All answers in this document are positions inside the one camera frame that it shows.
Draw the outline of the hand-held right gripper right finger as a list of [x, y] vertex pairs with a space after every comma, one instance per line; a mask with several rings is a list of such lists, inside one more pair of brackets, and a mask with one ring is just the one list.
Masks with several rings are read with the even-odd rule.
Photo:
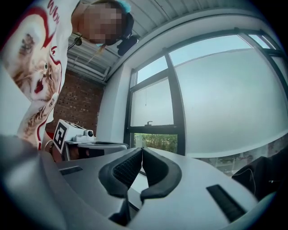
[[142, 168], [146, 173], [148, 188], [141, 192], [141, 200], [168, 196], [182, 178], [178, 164], [148, 148], [142, 149]]

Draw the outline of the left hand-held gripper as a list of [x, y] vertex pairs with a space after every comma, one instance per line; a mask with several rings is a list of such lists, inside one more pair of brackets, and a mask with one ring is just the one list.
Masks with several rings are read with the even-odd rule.
[[58, 121], [53, 142], [63, 161], [99, 157], [129, 149], [125, 143], [98, 141], [93, 130], [63, 119]]

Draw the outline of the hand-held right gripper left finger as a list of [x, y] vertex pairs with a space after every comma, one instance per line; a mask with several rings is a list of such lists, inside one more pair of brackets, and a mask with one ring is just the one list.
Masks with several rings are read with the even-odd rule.
[[114, 213], [109, 219], [126, 226], [130, 221], [128, 190], [142, 168], [142, 149], [132, 152], [104, 165], [99, 171], [99, 180], [107, 193], [116, 198], [124, 199], [120, 211]]

